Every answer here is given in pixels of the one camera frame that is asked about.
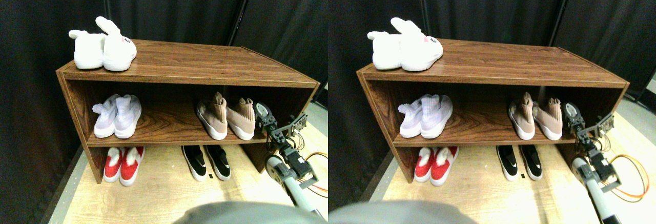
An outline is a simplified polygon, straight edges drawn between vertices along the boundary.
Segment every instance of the red shoe with white fur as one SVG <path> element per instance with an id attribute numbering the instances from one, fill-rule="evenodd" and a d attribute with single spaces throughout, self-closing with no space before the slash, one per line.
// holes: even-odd
<path id="1" fill-rule="evenodd" d="M 125 154 L 125 160 L 121 165 L 121 184 L 129 187 L 136 179 L 136 173 L 139 172 L 141 160 L 144 158 L 144 147 L 132 147 Z"/>
<path id="2" fill-rule="evenodd" d="M 430 182 L 438 187 L 444 185 L 453 166 L 453 161 L 458 157 L 458 147 L 442 147 L 436 154 L 436 159 L 430 168 Z"/>
<path id="3" fill-rule="evenodd" d="M 433 149 L 424 147 L 419 151 L 419 160 L 415 167 L 415 181 L 426 182 L 431 177 L 431 165 L 435 161 Z"/>
<path id="4" fill-rule="evenodd" d="M 121 175 L 121 165 L 125 156 L 125 149 L 123 147 L 112 147 L 107 152 L 107 161 L 105 162 L 105 170 L 102 174 L 103 179 L 107 182 L 115 182 Z"/>

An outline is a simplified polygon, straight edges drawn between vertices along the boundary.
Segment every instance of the cable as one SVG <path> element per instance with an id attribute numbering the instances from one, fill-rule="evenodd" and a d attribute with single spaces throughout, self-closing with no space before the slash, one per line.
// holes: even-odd
<path id="1" fill-rule="evenodd" d="M 619 191 L 619 192 L 625 194 L 626 196 L 629 196 L 629 197 L 632 197 L 632 198 L 639 198 L 639 199 L 636 200 L 636 201 L 629 201 L 629 200 L 626 200 L 626 199 L 624 199 L 624 198 L 621 198 L 621 197 L 620 197 L 617 193 L 615 193 L 614 191 L 612 191 L 612 193 L 615 194 L 618 198 L 620 198 L 620 199 L 622 199 L 622 200 L 624 200 L 624 201 L 629 201 L 629 202 L 638 202 L 638 201 L 642 200 L 642 198 L 644 198 L 645 194 L 647 194 L 647 192 L 649 191 L 649 175 L 647 174 L 647 170 L 645 170 L 645 167 L 642 166 L 642 163 L 640 163 L 640 161 L 638 161 L 637 159 L 635 159 L 635 158 L 633 158 L 632 156 L 629 156 L 629 155 L 627 155 L 627 154 L 618 154 L 618 155 L 615 156 L 613 159 L 611 159 L 609 163 L 613 163 L 613 161 L 615 161 L 617 158 L 620 158 L 620 157 L 626 158 L 627 160 L 629 160 L 629 161 L 633 164 L 633 166 L 635 166 L 635 169 L 638 171 L 638 175 L 640 176 L 640 182 L 642 183 L 642 188 L 644 189 L 644 191 L 643 191 L 643 193 L 640 194 L 640 195 L 633 195 L 633 194 L 626 193 L 625 191 L 622 191 L 621 189 L 617 189 L 617 188 L 614 189 L 614 190 L 617 190 L 617 191 Z M 645 176 L 646 176 L 646 178 L 647 178 L 647 183 L 646 183 L 646 184 L 645 184 L 644 178 L 642 177 L 642 172 L 640 172 L 640 168 L 642 168 L 642 171 L 645 172 Z"/>

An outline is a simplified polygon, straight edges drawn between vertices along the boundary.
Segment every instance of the shoe rack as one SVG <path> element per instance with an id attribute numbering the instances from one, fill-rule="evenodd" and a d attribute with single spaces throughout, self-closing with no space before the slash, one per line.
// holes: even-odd
<path id="1" fill-rule="evenodd" d="M 567 162 L 574 157 L 572 136 L 549 140 L 536 126 L 531 140 L 521 140 L 508 117 L 511 100 L 528 91 L 534 101 L 556 97 L 573 102 L 587 123 L 613 112 L 628 82 L 562 48 L 439 39 L 444 54 L 421 72 L 358 70 L 359 81 L 389 148 L 408 182 L 421 147 L 466 145 L 559 144 Z M 404 115 L 397 107 L 424 94 L 447 95 L 453 114 L 435 139 L 403 138 Z"/>
<path id="2" fill-rule="evenodd" d="M 128 70 L 80 70 L 73 61 L 56 70 L 98 184 L 110 147 L 240 144 L 262 173 L 269 154 L 265 136 L 256 131 L 253 139 L 241 140 L 228 129 L 225 139 L 213 140 L 197 118 L 195 105 L 220 91 L 229 104 L 235 97 L 263 102 L 285 123 L 305 110 L 319 86 L 314 79 L 247 48 L 138 39 L 134 44 L 137 56 Z M 140 99 L 143 112 L 136 131 L 128 139 L 115 135 L 98 139 L 93 133 L 98 114 L 91 108 L 115 93 Z"/>

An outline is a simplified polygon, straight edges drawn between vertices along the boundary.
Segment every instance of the bunny slipper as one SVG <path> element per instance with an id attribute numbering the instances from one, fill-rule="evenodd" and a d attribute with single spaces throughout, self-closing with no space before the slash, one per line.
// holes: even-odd
<path id="1" fill-rule="evenodd" d="M 68 36 L 75 39 L 73 61 L 78 69 L 96 69 L 103 66 L 105 34 L 89 34 L 82 30 L 70 30 Z"/>
<path id="2" fill-rule="evenodd" d="M 444 49 L 435 37 L 426 36 L 412 21 L 394 17 L 392 26 L 401 32 L 401 67 L 407 71 L 422 71 L 442 57 Z"/>
<path id="3" fill-rule="evenodd" d="M 97 17 L 96 24 L 107 33 L 102 61 L 105 69 L 112 71 L 129 69 L 132 60 L 136 57 L 134 43 L 121 35 L 121 30 L 116 24 L 105 17 Z"/>

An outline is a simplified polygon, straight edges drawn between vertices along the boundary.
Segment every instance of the black and white sneaker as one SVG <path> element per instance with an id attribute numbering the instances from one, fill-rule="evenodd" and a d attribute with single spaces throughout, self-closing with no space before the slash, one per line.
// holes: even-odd
<path id="1" fill-rule="evenodd" d="M 522 158 L 529 177 L 534 181 L 542 179 L 542 166 L 535 145 L 520 145 L 520 152 L 522 152 Z"/>
<path id="2" fill-rule="evenodd" d="M 230 166 L 226 157 L 226 151 L 220 145 L 206 145 L 209 160 L 212 161 L 214 172 L 218 179 L 227 181 L 230 179 Z"/>
<path id="3" fill-rule="evenodd" d="M 512 145 L 497 145 L 497 156 L 501 161 L 501 168 L 506 179 L 515 181 L 517 179 L 517 160 Z"/>
<path id="4" fill-rule="evenodd" d="M 189 170 L 192 171 L 194 179 L 204 181 L 207 178 L 206 163 L 204 163 L 203 151 L 200 145 L 183 145 L 182 153 L 187 160 Z"/>

